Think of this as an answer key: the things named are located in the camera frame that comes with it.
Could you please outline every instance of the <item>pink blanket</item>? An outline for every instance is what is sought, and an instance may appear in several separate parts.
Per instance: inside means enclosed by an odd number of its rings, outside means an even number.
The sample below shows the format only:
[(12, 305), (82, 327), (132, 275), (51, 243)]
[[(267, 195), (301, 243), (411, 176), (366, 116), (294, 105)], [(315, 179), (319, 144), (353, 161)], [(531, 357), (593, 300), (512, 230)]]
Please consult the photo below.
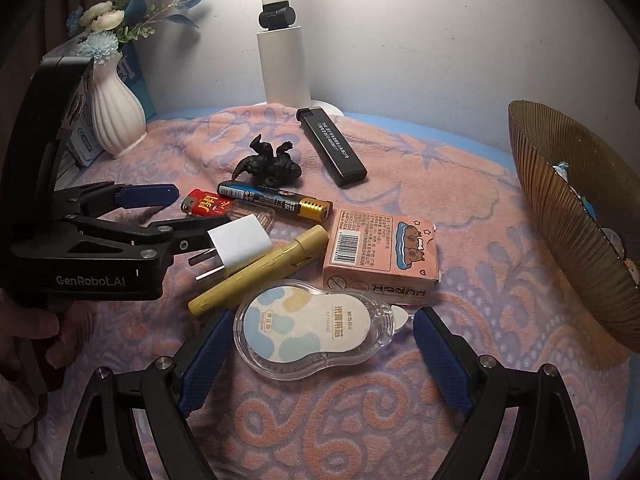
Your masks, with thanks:
[[(514, 174), (438, 142), (390, 134), (348, 118), (336, 123), (369, 170), (351, 189), (334, 186), (295, 120), (275, 106), (231, 108), (193, 121), (156, 121), (120, 160), (103, 157), (82, 180), (174, 182), (182, 198), (215, 190), (248, 154), (258, 133), (291, 140), (303, 168), (300, 188), (336, 207), (420, 215), (437, 225), (442, 282), (429, 298), (449, 328), (505, 366), (558, 366), (574, 403), (591, 478), (606, 480), (623, 429), (628, 352), (585, 311), (536, 234)], [(181, 216), (179, 202), (148, 222)], [(271, 237), (291, 240), (304, 224), (279, 221)], [(62, 391), (49, 396), (33, 460), (44, 480), (59, 477), (74, 414), (92, 371), (145, 368), (172, 355), (197, 330), (187, 302), (199, 293), (186, 257), (176, 258), (157, 301), (95, 303), (95, 333), (69, 368)], [(319, 264), (300, 278), (319, 283)], [(166, 477), (148, 425), (139, 417), (155, 479)], [(506, 415), (484, 475), (496, 477), (514, 422)], [(449, 449), (460, 417), (447, 409), (410, 330), (372, 360), (279, 383), (250, 370), (232, 349), (204, 408), (189, 424), (219, 478), (260, 480), (430, 478)]]

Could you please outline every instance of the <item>black dinosaur toy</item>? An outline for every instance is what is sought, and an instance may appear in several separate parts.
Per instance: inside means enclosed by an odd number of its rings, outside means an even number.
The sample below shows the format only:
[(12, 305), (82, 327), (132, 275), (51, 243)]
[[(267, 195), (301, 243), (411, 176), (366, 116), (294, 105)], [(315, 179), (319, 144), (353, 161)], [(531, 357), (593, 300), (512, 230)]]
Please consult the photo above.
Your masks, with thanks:
[(238, 175), (245, 171), (253, 176), (256, 184), (279, 188), (288, 186), (302, 175), (302, 169), (297, 165), (289, 153), (293, 144), (289, 141), (283, 142), (276, 148), (276, 156), (273, 156), (273, 146), (268, 142), (260, 142), (261, 135), (251, 141), (249, 147), (257, 155), (246, 156), (236, 166), (231, 180), (238, 178)]

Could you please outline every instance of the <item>white charger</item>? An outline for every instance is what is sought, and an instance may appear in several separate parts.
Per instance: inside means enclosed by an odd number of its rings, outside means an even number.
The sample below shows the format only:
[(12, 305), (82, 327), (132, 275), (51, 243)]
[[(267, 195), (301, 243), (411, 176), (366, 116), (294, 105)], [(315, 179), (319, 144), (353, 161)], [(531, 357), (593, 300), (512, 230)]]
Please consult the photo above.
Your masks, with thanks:
[(213, 228), (209, 237), (213, 247), (189, 259), (189, 264), (194, 266), (215, 258), (214, 268), (196, 277), (198, 281), (228, 278), (273, 249), (273, 242), (253, 214)]

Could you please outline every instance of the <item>small cardboard box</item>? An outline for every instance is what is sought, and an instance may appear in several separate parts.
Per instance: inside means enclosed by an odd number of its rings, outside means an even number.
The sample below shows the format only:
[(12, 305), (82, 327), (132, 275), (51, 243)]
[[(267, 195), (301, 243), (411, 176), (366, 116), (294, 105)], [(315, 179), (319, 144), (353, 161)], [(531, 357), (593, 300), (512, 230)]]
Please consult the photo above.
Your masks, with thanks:
[(422, 218), (339, 210), (323, 285), (373, 293), (387, 303), (423, 304), (440, 279), (434, 231)]

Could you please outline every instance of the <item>amber bowl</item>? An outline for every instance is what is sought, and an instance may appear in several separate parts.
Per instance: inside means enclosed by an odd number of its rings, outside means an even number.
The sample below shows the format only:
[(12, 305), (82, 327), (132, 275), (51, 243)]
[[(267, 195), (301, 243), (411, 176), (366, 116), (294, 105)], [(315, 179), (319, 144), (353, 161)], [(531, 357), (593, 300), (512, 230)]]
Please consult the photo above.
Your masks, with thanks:
[[(618, 233), (640, 269), (640, 178), (603, 140), (548, 106), (509, 105), (511, 150), (522, 190), (558, 266), (593, 317), (640, 351), (640, 288), (600, 228)], [(569, 184), (593, 205), (597, 223)]]

